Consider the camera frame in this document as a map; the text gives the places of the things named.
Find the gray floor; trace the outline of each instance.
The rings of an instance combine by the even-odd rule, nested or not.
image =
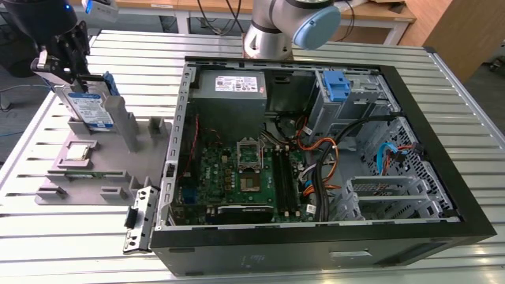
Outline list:
[[[478,105],[505,133],[505,76],[481,66],[465,84]]]
[[[44,85],[44,81],[38,76],[14,78],[0,67],[0,90],[26,84]],[[24,131],[46,95],[46,89],[34,87],[16,88],[2,93],[2,97],[10,101],[12,105],[8,112],[0,111],[0,162],[4,162],[9,156],[21,134],[5,137],[1,135]]]
[[[162,22],[165,31],[176,33],[177,25],[173,25],[173,17],[164,18]],[[216,28],[222,28],[226,23],[228,20],[221,19],[212,22],[212,25]],[[246,30],[249,27],[248,21],[241,21],[241,24],[244,30]],[[202,27],[197,19],[192,19],[190,29],[194,34],[213,34],[209,28]],[[238,36],[240,34],[237,26],[228,33],[229,36]],[[14,78],[0,67],[0,90],[24,84],[44,83],[37,76],[25,79]],[[465,84],[465,87],[490,119],[501,131],[505,132],[505,77],[489,72],[486,66],[481,66]],[[1,137],[1,134],[18,132],[25,129],[46,93],[42,88],[18,88],[4,93],[4,96],[12,102],[12,110],[9,112],[0,111],[0,167],[20,137],[20,134],[6,137]]]

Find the ram slot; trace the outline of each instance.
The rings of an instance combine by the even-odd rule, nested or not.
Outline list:
[[[293,169],[292,163],[289,161],[289,152],[281,153],[281,164],[282,164],[282,177],[284,177],[284,195],[285,195],[285,203],[288,206],[288,210],[294,213],[298,211],[297,206],[297,197],[294,192],[293,185]]]
[[[281,152],[274,151],[272,155],[273,163],[273,182],[276,184],[276,199],[277,199],[277,213],[284,215],[284,212],[288,210],[285,204],[285,192],[284,192],[284,175],[282,175],[282,162],[281,162]]]

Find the blue drive bay latch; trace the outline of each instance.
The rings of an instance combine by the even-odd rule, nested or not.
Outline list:
[[[324,85],[330,93],[332,102],[342,102],[350,94],[350,81],[340,71],[324,71]]]

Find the metal rail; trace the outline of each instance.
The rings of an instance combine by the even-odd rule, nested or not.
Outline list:
[[[220,283],[505,282],[505,151],[495,126],[450,76],[436,55],[417,47],[328,43],[316,51],[293,48],[294,59],[397,67],[498,235],[452,248],[408,267],[212,277]],[[102,31],[93,39],[89,69],[110,71],[137,119],[172,120],[184,56],[241,57],[241,39],[206,35]],[[68,111],[42,107],[0,171],[0,276],[29,282],[146,282],[176,280],[153,254],[122,255],[126,207],[38,206],[33,195],[68,134]],[[192,278],[193,283],[209,278]]]

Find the expansion slot bracket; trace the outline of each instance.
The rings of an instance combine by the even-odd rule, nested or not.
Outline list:
[[[149,239],[160,188],[148,186],[138,189],[133,206],[129,206],[125,227],[126,238],[122,254],[150,253]]]

